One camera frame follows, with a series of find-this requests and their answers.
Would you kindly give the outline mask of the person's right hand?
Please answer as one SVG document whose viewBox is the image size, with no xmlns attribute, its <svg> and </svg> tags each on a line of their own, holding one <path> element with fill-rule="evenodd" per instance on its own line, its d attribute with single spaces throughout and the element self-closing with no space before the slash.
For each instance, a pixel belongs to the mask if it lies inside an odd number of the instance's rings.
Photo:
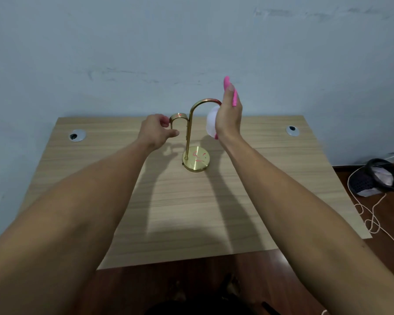
<svg viewBox="0 0 394 315">
<path fill-rule="evenodd" d="M 232 140 L 241 137 L 240 127 L 242 120 L 242 103 L 237 99 L 236 107 L 224 105 L 224 97 L 220 109 L 216 116 L 215 129 L 218 140 L 222 145 L 226 145 Z"/>
</svg>

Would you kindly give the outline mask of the person's left hand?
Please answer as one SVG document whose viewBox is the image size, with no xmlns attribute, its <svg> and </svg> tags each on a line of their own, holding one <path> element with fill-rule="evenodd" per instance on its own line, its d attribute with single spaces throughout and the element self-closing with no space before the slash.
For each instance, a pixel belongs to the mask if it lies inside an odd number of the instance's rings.
<svg viewBox="0 0 394 315">
<path fill-rule="evenodd" d="M 160 129 L 171 129 L 169 117 L 163 114 L 149 115 L 142 121 L 137 140 L 145 145 L 149 152 L 155 151 L 167 141 L 158 139 Z"/>
</svg>

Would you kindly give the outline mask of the pink and white headphones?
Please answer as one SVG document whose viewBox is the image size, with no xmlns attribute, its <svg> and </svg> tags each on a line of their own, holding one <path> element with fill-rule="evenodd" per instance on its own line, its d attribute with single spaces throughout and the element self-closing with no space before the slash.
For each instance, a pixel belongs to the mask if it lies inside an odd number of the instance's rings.
<svg viewBox="0 0 394 315">
<path fill-rule="evenodd" d="M 225 76 L 224 81 L 223 81 L 224 90 L 226 90 L 230 84 L 231 84 L 230 77 Z M 233 107 L 237 106 L 237 99 L 238 99 L 238 94 L 237 94 L 237 90 L 235 89 L 234 94 L 233 94 L 233 99 L 232 99 L 232 106 Z M 215 129 L 215 122 L 216 122 L 216 116 L 217 116 L 219 109 L 220 109 L 220 105 L 216 105 L 214 108 L 212 108 L 210 110 L 210 112 L 208 113 L 207 118 L 206 118 L 206 131 L 209 136 L 213 137 L 216 140 L 218 140 L 218 136 L 217 136 L 216 129 Z"/>
</svg>

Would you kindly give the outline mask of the gold metal hook stand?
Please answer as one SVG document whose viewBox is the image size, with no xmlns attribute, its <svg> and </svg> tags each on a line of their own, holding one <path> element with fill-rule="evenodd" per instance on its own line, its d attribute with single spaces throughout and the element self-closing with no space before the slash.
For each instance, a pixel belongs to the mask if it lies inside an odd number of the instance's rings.
<svg viewBox="0 0 394 315">
<path fill-rule="evenodd" d="M 173 122 L 177 119 L 184 119 L 187 122 L 186 127 L 186 148 L 182 155 L 182 165 L 189 171 L 198 173 L 206 170 L 210 164 L 209 152 L 201 146 L 191 146 L 191 133 L 193 124 L 193 115 L 196 108 L 205 103 L 215 103 L 221 106 L 221 101 L 217 99 L 203 99 L 196 102 L 190 109 L 189 114 L 175 113 L 169 118 L 170 128 L 173 129 Z"/>
</svg>

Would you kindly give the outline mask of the person's right forearm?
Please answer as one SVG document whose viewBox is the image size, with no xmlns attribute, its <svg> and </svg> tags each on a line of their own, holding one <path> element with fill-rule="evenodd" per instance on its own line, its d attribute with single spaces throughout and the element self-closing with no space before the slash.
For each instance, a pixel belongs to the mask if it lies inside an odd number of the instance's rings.
<svg viewBox="0 0 394 315">
<path fill-rule="evenodd" d="M 269 234 L 331 315 L 394 315 L 394 274 L 329 205 L 239 133 L 217 134 Z"/>
</svg>

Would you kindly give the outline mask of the person's left forearm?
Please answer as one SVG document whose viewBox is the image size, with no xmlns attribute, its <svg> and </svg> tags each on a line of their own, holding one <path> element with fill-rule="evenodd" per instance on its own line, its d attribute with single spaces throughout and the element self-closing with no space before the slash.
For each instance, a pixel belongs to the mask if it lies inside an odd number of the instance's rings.
<svg viewBox="0 0 394 315">
<path fill-rule="evenodd" d="M 147 157 L 130 146 L 68 176 L 0 236 L 0 315 L 61 315 L 107 253 Z"/>
</svg>

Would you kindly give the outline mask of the person's left foot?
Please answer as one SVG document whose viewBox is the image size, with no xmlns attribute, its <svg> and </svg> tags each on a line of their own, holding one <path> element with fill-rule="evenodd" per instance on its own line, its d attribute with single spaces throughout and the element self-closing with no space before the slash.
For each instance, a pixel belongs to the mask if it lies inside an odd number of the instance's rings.
<svg viewBox="0 0 394 315">
<path fill-rule="evenodd" d="M 186 293 L 180 281 L 173 281 L 168 291 L 168 299 L 175 302 L 185 302 L 187 300 Z"/>
</svg>

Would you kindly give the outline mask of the person's foot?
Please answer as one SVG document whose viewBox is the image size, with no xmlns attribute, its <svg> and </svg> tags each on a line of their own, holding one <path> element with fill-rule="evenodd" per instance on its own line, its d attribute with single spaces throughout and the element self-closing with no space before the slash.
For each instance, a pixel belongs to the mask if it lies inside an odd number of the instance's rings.
<svg viewBox="0 0 394 315">
<path fill-rule="evenodd" d="M 228 273 L 223 279 L 219 291 L 221 296 L 224 298 L 228 296 L 240 297 L 241 296 L 240 282 L 234 274 Z"/>
<path fill-rule="evenodd" d="M 168 291 L 168 299 L 175 302 L 185 302 L 187 300 L 186 293 L 180 281 L 173 281 Z"/>
</svg>

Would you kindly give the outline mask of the person's right foot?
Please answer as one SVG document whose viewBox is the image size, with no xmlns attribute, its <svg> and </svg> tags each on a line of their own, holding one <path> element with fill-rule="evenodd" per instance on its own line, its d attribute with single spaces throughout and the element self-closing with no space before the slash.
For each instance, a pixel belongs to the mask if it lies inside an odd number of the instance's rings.
<svg viewBox="0 0 394 315">
<path fill-rule="evenodd" d="M 241 296 L 240 282 L 234 274 L 228 273 L 223 279 L 219 291 L 221 296 L 224 298 L 228 296 L 240 297 Z"/>
</svg>

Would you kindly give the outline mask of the black basket with white bag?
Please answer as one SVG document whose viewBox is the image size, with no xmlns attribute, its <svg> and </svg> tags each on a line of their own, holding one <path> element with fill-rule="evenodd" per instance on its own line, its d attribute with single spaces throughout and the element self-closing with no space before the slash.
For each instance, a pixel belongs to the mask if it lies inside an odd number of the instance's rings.
<svg viewBox="0 0 394 315">
<path fill-rule="evenodd" d="M 394 164 L 374 158 L 359 168 L 348 179 L 350 190 L 363 197 L 394 192 Z"/>
</svg>

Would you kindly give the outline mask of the person's dark clothing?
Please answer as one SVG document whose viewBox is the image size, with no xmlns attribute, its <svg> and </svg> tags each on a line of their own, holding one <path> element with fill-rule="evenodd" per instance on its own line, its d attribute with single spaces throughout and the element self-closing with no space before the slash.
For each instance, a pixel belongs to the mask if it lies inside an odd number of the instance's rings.
<svg viewBox="0 0 394 315">
<path fill-rule="evenodd" d="M 167 300 L 149 308 L 144 315 L 257 315 L 233 294 L 199 296 L 190 300 Z"/>
</svg>

